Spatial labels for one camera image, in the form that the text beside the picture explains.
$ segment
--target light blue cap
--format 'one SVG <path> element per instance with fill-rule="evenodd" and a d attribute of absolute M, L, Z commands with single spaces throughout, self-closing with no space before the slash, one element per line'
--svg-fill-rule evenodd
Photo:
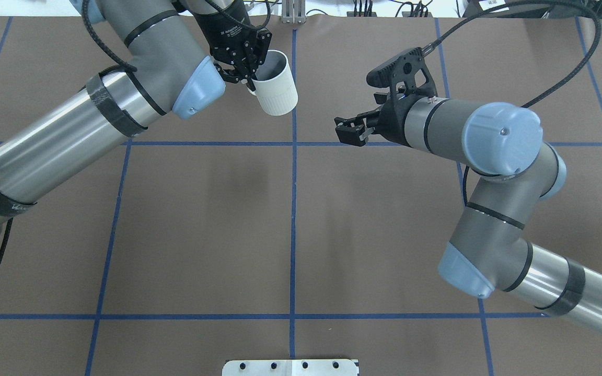
<path fill-rule="evenodd" d="M 550 188 L 550 190 L 547 191 L 547 193 L 545 193 L 545 195 L 540 196 L 540 200 L 546 200 L 546 199 L 549 199 L 550 197 L 556 195 L 561 190 L 561 188 L 563 188 L 563 185 L 566 183 L 566 176 L 567 176 L 566 162 L 563 161 L 563 159 L 561 158 L 561 155 L 559 155 L 557 150 L 552 145 L 547 144 L 547 146 L 549 146 L 550 149 L 552 149 L 552 151 L 554 152 L 554 156 L 557 157 L 557 162 L 558 162 L 559 168 L 557 169 L 557 180 L 554 181 L 554 184 L 552 184 L 552 188 Z"/>
<path fill-rule="evenodd" d="M 182 88 L 173 104 L 173 111 L 180 119 L 189 119 L 221 97 L 224 90 L 222 77 L 217 73 L 211 58 L 206 56 Z"/>
<path fill-rule="evenodd" d="M 476 298 L 486 299 L 494 291 L 494 285 L 452 243 L 447 243 L 438 272 L 447 283 Z"/>
<path fill-rule="evenodd" d="M 71 5 L 73 5 L 74 8 L 76 8 L 76 10 L 78 10 L 78 14 L 82 14 L 83 0 L 69 0 L 69 1 L 71 2 Z M 99 7 L 96 6 L 95 0 L 90 0 L 90 3 L 88 4 L 88 19 L 90 19 L 90 22 L 93 24 L 98 24 L 98 23 L 106 20 L 105 18 L 103 18 L 103 15 L 101 14 L 101 11 L 99 10 Z"/>
<path fill-rule="evenodd" d="M 518 174 L 542 146 L 540 118 L 532 110 L 504 102 L 482 105 L 464 125 L 461 146 L 469 164 L 485 174 Z"/>

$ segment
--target cup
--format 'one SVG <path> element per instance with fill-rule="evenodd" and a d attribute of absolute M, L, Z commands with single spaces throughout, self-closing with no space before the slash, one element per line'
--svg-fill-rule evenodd
<path fill-rule="evenodd" d="M 298 93 L 292 78 L 290 62 L 287 56 L 278 50 L 269 50 L 266 60 L 257 69 L 257 79 L 253 79 L 255 91 L 261 109 L 269 115 L 280 116 L 294 109 L 298 102 Z"/>

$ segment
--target table surface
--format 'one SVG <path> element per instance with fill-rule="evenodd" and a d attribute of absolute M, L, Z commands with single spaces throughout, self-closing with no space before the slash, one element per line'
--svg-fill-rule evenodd
<path fill-rule="evenodd" d="M 15 220 L 0 268 L 0 375 L 206 376 L 229 359 L 289 357 L 359 359 L 366 375 L 602 374 L 602 336 L 437 275 L 462 210 L 454 162 L 378 136 L 337 143 L 333 117 L 375 107 L 366 73 L 454 23 L 274 18 L 294 112 L 267 116 L 229 85 Z M 427 63 L 442 95 L 523 104 L 581 59 L 587 26 L 479 19 Z M 110 65 L 76 17 L 0 17 L 0 142 Z M 532 109 L 569 176 L 525 238 L 602 273 L 602 41 Z"/>

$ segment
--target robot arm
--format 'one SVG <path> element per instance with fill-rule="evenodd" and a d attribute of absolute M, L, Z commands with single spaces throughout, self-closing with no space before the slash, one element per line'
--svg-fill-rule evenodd
<path fill-rule="evenodd" d="M 81 0 L 72 3 L 82 8 Z M 233 69 L 216 69 L 174 3 L 91 0 L 86 15 L 91 22 L 108 20 L 136 69 L 95 75 L 79 93 L 0 145 L 0 232 L 8 219 L 167 112 L 188 119 L 224 93 L 224 81 L 246 79 L 255 89 L 251 78 L 265 60 L 271 34 L 244 28 L 249 19 L 242 0 L 218 2 L 221 11 L 205 0 L 180 2 L 196 14 L 211 54 Z M 235 54 L 231 59 L 229 51 Z"/>
<path fill-rule="evenodd" d="M 470 166 L 480 181 L 467 202 L 440 275 L 469 295 L 498 288 L 549 316 L 602 332 L 602 275 L 521 238 L 535 204 L 561 189 L 566 166 L 542 140 L 540 119 L 507 103 L 438 98 L 425 66 L 430 52 L 406 50 L 368 73 L 378 109 L 335 119 L 342 143 L 363 146 L 368 135 Z M 415 82 L 421 72 L 424 83 Z"/>

